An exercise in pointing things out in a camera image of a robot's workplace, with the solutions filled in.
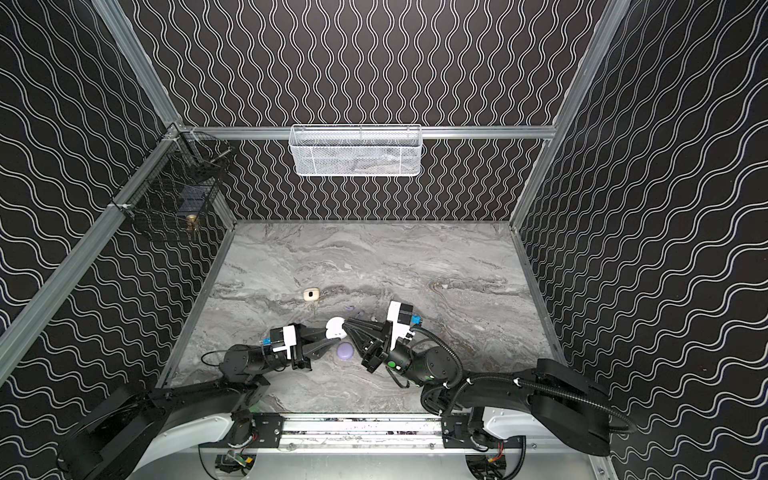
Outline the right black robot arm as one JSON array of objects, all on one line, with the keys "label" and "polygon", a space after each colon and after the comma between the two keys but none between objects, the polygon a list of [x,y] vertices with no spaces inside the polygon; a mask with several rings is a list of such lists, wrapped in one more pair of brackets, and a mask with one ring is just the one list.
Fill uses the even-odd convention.
[{"label": "right black robot arm", "polygon": [[421,389],[422,408],[442,418],[456,410],[497,408],[531,415],[566,446],[604,457],[613,434],[637,431],[636,422],[612,408],[596,382],[547,358],[518,372],[474,372],[444,340],[420,324],[350,319],[342,330],[374,372],[385,367],[398,385]]}]

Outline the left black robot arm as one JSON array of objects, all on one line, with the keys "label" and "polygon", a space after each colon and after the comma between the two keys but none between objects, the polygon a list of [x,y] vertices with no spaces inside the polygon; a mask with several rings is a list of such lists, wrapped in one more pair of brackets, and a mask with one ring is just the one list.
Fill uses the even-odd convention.
[{"label": "left black robot arm", "polygon": [[238,449],[260,436],[250,411],[267,390],[267,374],[308,369],[346,337],[339,318],[325,327],[290,324],[257,345],[221,351],[220,377],[174,388],[121,387],[59,443],[56,465],[68,479],[125,479],[143,462],[188,445]]}]

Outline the purple round disc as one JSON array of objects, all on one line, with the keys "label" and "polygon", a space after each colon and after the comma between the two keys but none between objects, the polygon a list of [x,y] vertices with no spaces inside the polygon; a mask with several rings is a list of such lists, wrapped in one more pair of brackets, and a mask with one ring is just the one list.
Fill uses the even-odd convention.
[{"label": "purple round disc", "polygon": [[336,354],[340,360],[350,360],[355,355],[355,348],[351,343],[341,342],[337,347]]}]

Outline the white round disc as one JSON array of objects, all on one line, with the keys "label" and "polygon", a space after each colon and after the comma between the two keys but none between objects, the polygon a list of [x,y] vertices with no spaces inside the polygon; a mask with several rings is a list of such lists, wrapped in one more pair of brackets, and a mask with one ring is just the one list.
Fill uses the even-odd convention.
[{"label": "white round disc", "polygon": [[344,339],[347,333],[344,330],[345,319],[343,317],[333,317],[326,322],[325,336],[327,339]]}]

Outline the beige earbud charging case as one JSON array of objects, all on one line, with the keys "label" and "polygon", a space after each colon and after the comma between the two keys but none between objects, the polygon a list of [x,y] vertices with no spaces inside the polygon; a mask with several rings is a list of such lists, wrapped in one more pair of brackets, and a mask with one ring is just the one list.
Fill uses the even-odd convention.
[{"label": "beige earbud charging case", "polygon": [[306,302],[314,302],[320,298],[320,289],[316,287],[307,288],[303,291],[303,299]]}]

